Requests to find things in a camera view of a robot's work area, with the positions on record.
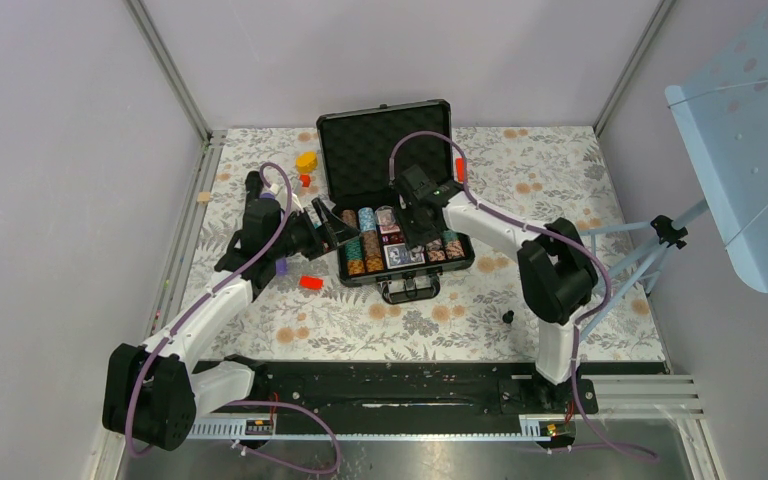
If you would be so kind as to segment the clear plastic disc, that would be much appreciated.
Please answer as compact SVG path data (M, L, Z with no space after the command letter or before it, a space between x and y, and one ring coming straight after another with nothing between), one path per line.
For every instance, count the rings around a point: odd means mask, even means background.
M391 229L396 226L394 210L390 206L382 206L375 210L375 216L378 226L382 230Z

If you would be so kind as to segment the blue playing card deck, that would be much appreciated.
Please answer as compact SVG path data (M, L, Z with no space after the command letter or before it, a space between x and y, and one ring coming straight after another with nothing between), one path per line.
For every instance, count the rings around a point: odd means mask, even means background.
M404 243L385 245L384 253L384 258L389 269L416 266L425 263L425 257L421 251L414 252L408 249Z

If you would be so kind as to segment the black poker chip case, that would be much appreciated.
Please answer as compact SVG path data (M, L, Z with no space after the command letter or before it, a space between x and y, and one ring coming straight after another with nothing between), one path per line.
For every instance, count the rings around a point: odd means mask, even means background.
M382 104L377 108L344 113L330 113L316 121L329 199L335 203L337 215L363 207L393 206L398 198L390 186L389 158L393 147L403 137L416 131L452 134L451 106L443 99L400 105ZM387 265L372 272L350 271L349 251L363 246L363 240L341 247L338 251L338 278L346 287L374 285L382 299L390 304L428 300L441 289L440 275L465 270L475 259L471 239L460 234L458 241L464 255L432 260L411 266Z

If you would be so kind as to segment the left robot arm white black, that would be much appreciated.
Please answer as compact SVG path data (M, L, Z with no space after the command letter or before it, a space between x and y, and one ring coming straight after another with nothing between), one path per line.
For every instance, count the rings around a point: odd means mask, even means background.
M241 229L201 296L141 344L123 343L110 355L102 426L128 442L172 451L199 417L234 401L248 411L264 407L271 387L249 364L224 360L204 371L197 364L220 331L273 280L278 260L314 260L359 235L320 199L308 209L284 209L272 198L248 203Z

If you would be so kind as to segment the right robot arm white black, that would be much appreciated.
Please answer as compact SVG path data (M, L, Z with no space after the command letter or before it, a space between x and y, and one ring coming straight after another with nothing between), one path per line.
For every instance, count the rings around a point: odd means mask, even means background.
M571 315L590 302L598 283L595 260L575 226L559 219L543 227L517 219L450 179L434 182L417 165L388 168L399 202L396 217L409 248L424 247L446 231L478 240L517 262L526 305L539 319L535 402L557 412L573 398L568 380L578 354Z

